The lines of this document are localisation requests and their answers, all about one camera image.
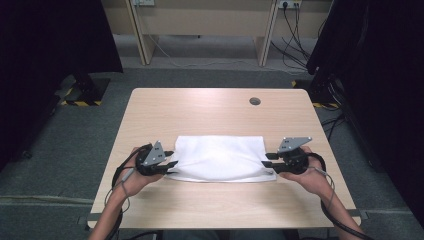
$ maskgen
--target forearm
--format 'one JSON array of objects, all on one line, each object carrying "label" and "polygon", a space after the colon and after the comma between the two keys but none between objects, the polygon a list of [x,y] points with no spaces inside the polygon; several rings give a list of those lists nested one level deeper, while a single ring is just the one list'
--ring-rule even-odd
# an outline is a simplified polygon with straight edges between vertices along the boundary
[{"label": "forearm", "polygon": [[115,225],[126,199],[122,187],[117,187],[109,197],[103,212],[90,234],[90,240],[104,240]]},{"label": "forearm", "polygon": [[[358,224],[353,220],[353,218],[350,216],[349,212],[344,207],[343,203],[340,201],[338,196],[334,194],[333,199],[331,200],[332,195],[332,189],[327,190],[322,194],[319,194],[321,200],[323,201],[325,207],[327,208],[328,212],[335,218],[337,221],[341,222],[342,224],[346,225],[347,227],[363,233],[361,228],[358,226]],[[351,240],[351,239],[360,239],[342,229],[335,226],[337,233],[339,235],[339,238],[341,240]]]}]

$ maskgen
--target table hole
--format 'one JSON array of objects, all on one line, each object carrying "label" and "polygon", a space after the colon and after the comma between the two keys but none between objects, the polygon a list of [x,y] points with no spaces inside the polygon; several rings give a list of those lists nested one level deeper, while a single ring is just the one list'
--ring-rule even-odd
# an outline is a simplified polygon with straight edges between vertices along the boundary
[{"label": "table hole", "polygon": [[250,104],[255,105],[255,106],[261,104],[261,100],[259,98],[257,98],[257,97],[252,97],[249,100],[249,102],[250,102]]}]

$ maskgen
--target power outlet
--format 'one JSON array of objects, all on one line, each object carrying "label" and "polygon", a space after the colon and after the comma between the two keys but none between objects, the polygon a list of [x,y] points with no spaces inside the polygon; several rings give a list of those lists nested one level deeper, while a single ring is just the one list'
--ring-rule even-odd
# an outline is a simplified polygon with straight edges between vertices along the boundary
[{"label": "power outlet", "polygon": [[278,8],[284,9],[283,5],[284,5],[285,2],[287,3],[287,9],[300,8],[300,5],[302,5],[302,0],[291,0],[291,1],[280,0],[280,4],[278,5]]},{"label": "power outlet", "polygon": [[155,0],[132,0],[134,6],[154,6]]}]

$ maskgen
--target gray carpet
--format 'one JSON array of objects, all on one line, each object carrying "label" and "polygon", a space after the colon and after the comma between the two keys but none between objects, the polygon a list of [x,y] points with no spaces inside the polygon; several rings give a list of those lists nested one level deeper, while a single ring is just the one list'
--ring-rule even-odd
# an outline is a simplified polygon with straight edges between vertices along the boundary
[{"label": "gray carpet", "polygon": [[[0,239],[87,238],[84,219],[134,88],[291,88],[295,78],[311,79],[275,71],[183,69],[125,69],[124,74],[93,76],[111,78],[101,106],[59,105],[33,143],[33,157],[9,163],[0,173]],[[59,94],[71,83],[66,79]],[[321,121],[340,114],[316,111]],[[335,128],[330,144],[352,197],[367,218],[363,229],[376,239],[424,239],[423,229],[387,175],[368,165],[348,123]],[[132,233],[123,231],[126,236]],[[325,229],[301,231],[302,236],[325,233]]]}]

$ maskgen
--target white cloth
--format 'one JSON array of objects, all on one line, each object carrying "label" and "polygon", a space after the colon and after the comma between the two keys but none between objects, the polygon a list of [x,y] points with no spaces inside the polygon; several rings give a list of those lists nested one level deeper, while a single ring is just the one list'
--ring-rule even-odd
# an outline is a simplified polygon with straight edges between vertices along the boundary
[{"label": "white cloth", "polygon": [[168,178],[194,182],[263,182],[276,179],[273,169],[261,161],[265,156],[263,137],[179,136]]}]

